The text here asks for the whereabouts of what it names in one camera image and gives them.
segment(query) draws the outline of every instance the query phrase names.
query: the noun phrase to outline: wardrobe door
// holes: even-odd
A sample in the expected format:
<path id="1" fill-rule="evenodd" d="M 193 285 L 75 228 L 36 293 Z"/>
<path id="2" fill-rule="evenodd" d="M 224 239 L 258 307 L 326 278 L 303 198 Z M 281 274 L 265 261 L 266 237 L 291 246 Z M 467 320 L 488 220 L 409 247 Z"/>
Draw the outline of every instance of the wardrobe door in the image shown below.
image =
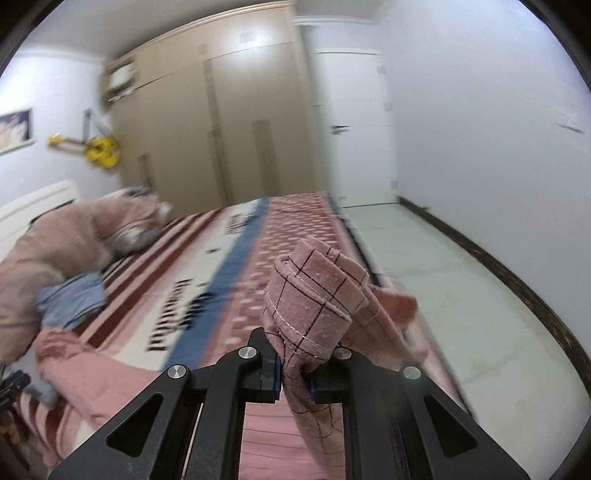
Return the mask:
<path id="1" fill-rule="evenodd" d="M 240 15 L 230 15 L 197 27 L 207 44 L 207 57 L 213 59 L 221 55 L 244 50 Z"/>
<path id="2" fill-rule="evenodd" d="M 211 150 L 203 63 L 193 63 L 138 89 L 139 121 L 153 185 L 177 216 L 226 203 Z"/>
<path id="3" fill-rule="evenodd" d="M 241 42 L 247 48 L 277 45 L 294 41 L 289 8 L 268 8 L 238 15 L 241 23 Z"/>
<path id="4" fill-rule="evenodd" d="M 313 153 L 304 96 L 294 44 L 253 48 L 257 118 L 255 135 L 258 157 L 271 170 L 266 178 L 275 182 L 281 195 L 314 190 Z"/>
<path id="5" fill-rule="evenodd" d="M 269 194 L 263 186 L 253 122 L 258 115 L 259 86 L 251 51 L 243 50 L 210 60 L 212 117 L 219 119 L 223 164 L 227 168 L 231 201 L 247 202 Z"/>
<path id="6" fill-rule="evenodd" d="M 161 42 L 142 47 L 134 57 L 137 70 L 135 85 L 142 86 L 166 75 L 168 72 L 166 72 L 163 62 L 165 57 L 166 52 L 163 51 Z"/>
<path id="7" fill-rule="evenodd" d="M 123 185 L 147 186 L 145 172 L 138 161 L 145 152 L 142 129 L 138 128 L 138 96 L 132 94 L 123 97 L 111 106 L 109 113 L 113 133 L 121 151 L 118 169 Z"/>

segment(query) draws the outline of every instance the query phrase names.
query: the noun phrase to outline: bedspread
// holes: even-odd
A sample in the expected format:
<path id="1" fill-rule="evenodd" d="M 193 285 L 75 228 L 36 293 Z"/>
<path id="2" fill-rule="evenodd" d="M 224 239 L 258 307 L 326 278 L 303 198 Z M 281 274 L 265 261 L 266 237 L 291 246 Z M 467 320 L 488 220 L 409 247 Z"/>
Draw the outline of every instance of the bedspread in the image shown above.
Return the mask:
<path id="1" fill-rule="evenodd" d="M 367 267 L 375 285 L 391 286 L 389 278 L 370 265 L 366 249 L 325 194 L 263 198 L 170 222 L 151 248 L 105 272 L 108 306 L 74 332 L 90 346 L 136 367 L 163 371 L 173 364 L 213 364 L 245 345 L 250 332 L 261 326 L 273 260 L 308 235 Z M 463 405 L 424 321 L 414 322 L 407 334 L 428 349 L 428 373 Z M 23 394 L 18 408 L 41 440 L 47 464 L 65 458 L 94 432 L 63 399 L 47 411 Z M 239 477 L 325 478 L 283 396 L 274 405 L 247 405 Z"/>

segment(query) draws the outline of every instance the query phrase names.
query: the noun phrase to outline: pink cloth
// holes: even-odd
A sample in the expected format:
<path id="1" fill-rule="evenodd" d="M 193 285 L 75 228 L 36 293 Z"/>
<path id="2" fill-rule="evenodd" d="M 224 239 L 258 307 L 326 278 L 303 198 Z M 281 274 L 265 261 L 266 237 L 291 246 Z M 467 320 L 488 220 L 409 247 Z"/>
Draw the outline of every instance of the pink cloth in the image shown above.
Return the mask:
<path id="1" fill-rule="evenodd" d="M 11 364 L 25 354 L 38 333 L 39 290 L 102 270 L 113 258 L 109 242 L 120 230 L 160 229 L 169 211 L 156 195 L 110 195 L 74 202 L 38 218 L 0 262 L 0 362 Z"/>
<path id="2" fill-rule="evenodd" d="M 160 374 L 122 364 L 65 330 L 42 330 L 34 346 L 41 376 L 96 429 Z"/>
<path id="3" fill-rule="evenodd" d="M 400 329 L 416 317 L 417 301 L 370 286 L 360 265 L 313 237 L 274 267 L 262 321 L 282 359 L 285 397 L 315 460 L 331 478 L 344 478 L 342 410 L 314 404 L 302 373 L 326 362 L 339 341 L 381 367 L 422 362 L 427 352 Z"/>

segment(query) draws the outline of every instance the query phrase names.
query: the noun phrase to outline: white tile floor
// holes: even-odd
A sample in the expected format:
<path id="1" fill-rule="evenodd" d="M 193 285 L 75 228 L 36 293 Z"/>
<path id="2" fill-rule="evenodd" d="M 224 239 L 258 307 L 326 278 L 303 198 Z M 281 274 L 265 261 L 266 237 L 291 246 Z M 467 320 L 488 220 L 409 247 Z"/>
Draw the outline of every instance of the white tile floor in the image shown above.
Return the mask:
<path id="1" fill-rule="evenodd" d="M 558 343 L 500 280 L 404 207 L 345 213 L 382 269 L 418 298 L 480 425 L 532 480 L 548 480 L 591 414 Z"/>

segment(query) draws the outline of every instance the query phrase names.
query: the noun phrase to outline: beige wardrobe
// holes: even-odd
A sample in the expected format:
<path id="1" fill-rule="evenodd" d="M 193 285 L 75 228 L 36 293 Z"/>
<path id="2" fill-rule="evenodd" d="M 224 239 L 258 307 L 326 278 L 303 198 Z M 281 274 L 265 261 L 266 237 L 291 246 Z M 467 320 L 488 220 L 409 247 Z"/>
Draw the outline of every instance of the beige wardrobe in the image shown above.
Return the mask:
<path id="1" fill-rule="evenodd" d="M 176 215 L 316 188 L 293 14 L 292 2 L 224 12 L 108 67 L 135 71 L 111 105 L 126 185 L 154 186 Z"/>

